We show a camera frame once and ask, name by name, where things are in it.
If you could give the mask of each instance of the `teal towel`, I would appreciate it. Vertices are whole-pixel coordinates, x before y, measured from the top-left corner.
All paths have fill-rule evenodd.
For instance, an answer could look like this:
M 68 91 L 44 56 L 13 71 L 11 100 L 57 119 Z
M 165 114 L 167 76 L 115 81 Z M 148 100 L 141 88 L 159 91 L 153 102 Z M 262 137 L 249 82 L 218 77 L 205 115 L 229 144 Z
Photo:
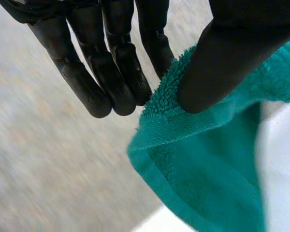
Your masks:
M 265 231 L 254 164 L 259 102 L 290 102 L 290 41 L 223 101 L 195 115 L 176 101 L 194 49 L 173 61 L 146 104 L 128 156 L 163 203 L 193 228 Z

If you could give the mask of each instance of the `terry cloth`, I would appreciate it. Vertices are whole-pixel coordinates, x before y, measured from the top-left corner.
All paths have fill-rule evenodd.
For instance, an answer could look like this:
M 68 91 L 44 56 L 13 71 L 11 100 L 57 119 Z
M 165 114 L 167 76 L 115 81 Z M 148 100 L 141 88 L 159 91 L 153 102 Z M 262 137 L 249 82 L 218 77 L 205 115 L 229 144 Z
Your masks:
M 163 203 L 196 230 L 265 231 L 254 164 L 260 102 L 290 102 L 290 41 L 199 114 L 184 112 L 176 100 L 194 49 L 173 61 L 145 105 L 128 156 Z

